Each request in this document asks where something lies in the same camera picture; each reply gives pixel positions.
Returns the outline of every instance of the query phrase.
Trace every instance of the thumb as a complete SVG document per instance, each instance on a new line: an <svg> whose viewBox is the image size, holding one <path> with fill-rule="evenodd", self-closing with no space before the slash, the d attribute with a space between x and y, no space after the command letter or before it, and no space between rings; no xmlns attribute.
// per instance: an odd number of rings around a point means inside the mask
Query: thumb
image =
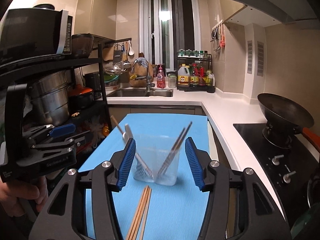
<svg viewBox="0 0 320 240"><path fill-rule="evenodd" d="M3 191L8 196L14 196L24 199L36 199L40 194L37 186L19 180L13 180L4 183Z"/></svg>

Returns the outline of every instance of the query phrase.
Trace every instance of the window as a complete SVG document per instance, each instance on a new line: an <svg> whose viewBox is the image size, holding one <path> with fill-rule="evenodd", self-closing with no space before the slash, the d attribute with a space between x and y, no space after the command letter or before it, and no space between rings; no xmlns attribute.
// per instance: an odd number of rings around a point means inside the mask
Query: window
<svg viewBox="0 0 320 240"><path fill-rule="evenodd" d="M179 49L199 50L197 0L140 0L140 51L151 64L178 69Z"/></svg>

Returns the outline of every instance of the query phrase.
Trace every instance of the stove knob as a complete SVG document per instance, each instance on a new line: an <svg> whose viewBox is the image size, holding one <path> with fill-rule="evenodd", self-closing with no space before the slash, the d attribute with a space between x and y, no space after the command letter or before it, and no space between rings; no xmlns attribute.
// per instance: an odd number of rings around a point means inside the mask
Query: stove knob
<svg viewBox="0 0 320 240"><path fill-rule="evenodd" d="M279 159L281 159L281 158L283 158L284 157L284 155L282 154L282 155L276 155L276 156L274 156L273 158L272 158L272 163L274 164L274 165L276 165L276 166L278 166L279 164L280 164L280 161L279 161Z"/></svg>
<svg viewBox="0 0 320 240"><path fill-rule="evenodd" d="M292 171L292 172L290 172L290 173L285 174L285 175L283 176L283 181L284 181L285 183L289 184L290 181L291 181L290 176L292 176L292 175L294 175L294 174L296 174L296 173L297 173L296 171Z"/></svg>

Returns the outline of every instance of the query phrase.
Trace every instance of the double basin sink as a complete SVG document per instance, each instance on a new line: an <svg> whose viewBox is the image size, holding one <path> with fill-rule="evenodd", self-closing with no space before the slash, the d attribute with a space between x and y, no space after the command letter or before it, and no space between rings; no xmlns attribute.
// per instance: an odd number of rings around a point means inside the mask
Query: double basin sink
<svg viewBox="0 0 320 240"><path fill-rule="evenodd" d="M172 97L173 90L151 90L145 89L120 89L107 95L107 97Z"/></svg>

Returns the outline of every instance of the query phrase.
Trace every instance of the white plastic jug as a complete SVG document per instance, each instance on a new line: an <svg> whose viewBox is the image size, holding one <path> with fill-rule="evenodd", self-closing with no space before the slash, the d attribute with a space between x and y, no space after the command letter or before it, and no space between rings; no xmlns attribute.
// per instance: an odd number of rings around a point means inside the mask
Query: white plastic jug
<svg viewBox="0 0 320 240"><path fill-rule="evenodd" d="M188 87L189 79L190 79L189 68L187 68L185 64L182 64L182 66L178 70L178 86Z"/></svg>

